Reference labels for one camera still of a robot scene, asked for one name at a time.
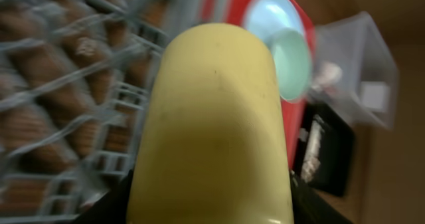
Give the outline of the yellow plastic cup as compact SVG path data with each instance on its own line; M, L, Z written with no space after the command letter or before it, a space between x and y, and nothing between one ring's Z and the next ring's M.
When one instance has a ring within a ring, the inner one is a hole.
M276 71L266 45L225 23L165 49L134 169L128 223L292 223Z

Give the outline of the white napkin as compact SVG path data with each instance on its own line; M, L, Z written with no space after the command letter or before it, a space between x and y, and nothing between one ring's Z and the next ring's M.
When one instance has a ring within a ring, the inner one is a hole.
M313 77L311 87L316 91L331 88L343 76L342 68L332 62L323 62Z

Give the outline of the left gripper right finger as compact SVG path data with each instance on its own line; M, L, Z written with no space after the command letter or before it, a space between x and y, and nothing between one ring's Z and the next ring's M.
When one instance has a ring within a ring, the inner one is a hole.
M352 224L292 170L290 186L295 224Z

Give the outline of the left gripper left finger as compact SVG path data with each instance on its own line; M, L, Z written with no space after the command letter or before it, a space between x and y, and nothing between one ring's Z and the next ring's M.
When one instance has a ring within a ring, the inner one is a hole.
M133 170L131 169L119 186L105 194L71 224L126 224L132 179Z

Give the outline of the light green bowl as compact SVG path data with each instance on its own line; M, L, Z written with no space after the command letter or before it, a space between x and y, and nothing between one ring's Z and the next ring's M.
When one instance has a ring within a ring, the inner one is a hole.
M304 36L283 29L273 37L270 51L276 67L280 97L295 102L303 97L311 84L312 59Z

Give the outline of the food scraps rice and nuts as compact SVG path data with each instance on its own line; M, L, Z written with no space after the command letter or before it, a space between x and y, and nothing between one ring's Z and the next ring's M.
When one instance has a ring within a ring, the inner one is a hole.
M313 117L307 147L301 168L301 178L309 183L314 179L316 172L319 170L321 161L319 160L321 143L325 136L325 130L322 126L323 119L316 114Z

